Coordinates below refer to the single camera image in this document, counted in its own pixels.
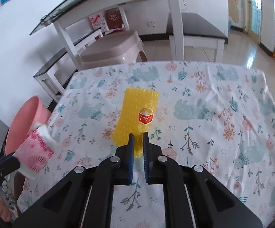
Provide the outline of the person's left hand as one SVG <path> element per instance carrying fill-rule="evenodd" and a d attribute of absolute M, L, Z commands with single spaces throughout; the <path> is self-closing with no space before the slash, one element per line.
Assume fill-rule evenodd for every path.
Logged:
<path fill-rule="evenodd" d="M 11 221 L 11 212 L 0 197 L 0 218 L 5 222 Z"/>

